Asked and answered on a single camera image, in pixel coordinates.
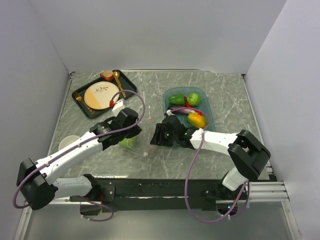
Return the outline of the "clear zip top bag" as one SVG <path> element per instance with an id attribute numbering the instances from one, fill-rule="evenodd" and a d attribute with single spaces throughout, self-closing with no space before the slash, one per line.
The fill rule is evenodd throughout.
<path id="1" fill-rule="evenodd" d="M 123 150 L 131 152 L 132 154 L 139 155 L 141 157 L 149 157 L 156 150 L 155 145 L 151 145 L 150 141 L 154 135 L 156 122 L 151 116 L 150 110 L 147 110 L 143 119 L 139 123 L 142 131 L 137 135 L 137 142 L 135 148 L 125 148 L 121 147 Z"/>

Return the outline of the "yellow green mango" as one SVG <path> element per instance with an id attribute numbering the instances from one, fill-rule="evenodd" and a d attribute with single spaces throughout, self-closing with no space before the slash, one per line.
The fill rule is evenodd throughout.
<path id="1" fill-rule="evenodd" d="M 199 115 L 198 113 L 190 113 L 187 116 L 187 121 L 197 128 L 204 128 L 207 125 L 207 120 L 203 115 Z"/>

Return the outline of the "large green cabbage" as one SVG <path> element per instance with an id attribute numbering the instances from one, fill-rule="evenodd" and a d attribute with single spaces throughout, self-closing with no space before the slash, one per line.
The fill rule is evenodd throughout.
<path id="1" fill-rule="evenodd" d="M 135 148 L 136 144 L 137 144 L 137 136 L 134 136 L 132 138 L 125 138 L 118 143 L 119 146 L 127 149 Z"/>

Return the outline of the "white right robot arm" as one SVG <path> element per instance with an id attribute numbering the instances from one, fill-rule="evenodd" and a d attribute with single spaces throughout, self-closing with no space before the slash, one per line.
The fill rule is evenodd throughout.
<path id="1" fill-rule="evenodd" d="M 151 145 L 188 149 L 204 149 L 230 156 L 234 168 L 219 186 L 219 195 L 232 198 L 245 181 L 256 181 L 271 158 L 270 151 L 248 130 L 239 133 L 220 133 L 199 127 L 185 127 L 175 115 L 168 115 L 157 123 Z"/>

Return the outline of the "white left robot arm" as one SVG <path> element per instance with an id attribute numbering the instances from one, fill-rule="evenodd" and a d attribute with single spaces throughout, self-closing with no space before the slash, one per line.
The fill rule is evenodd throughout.
<path id="1" fill-rule="evenodd" d="M 39 210 L 52 200 L 80 196 L 88 201 L 99 200 L 104 194 L 91 174 L 63 178 L 62 175 L 85 159 L 137 136 L 139 115 L 125 107 L 117 116 L 98 122 L 83 136 L 56 153 L 37 161 L 25 159 L 20 163 L 16 185 L 27 206 Z"/>

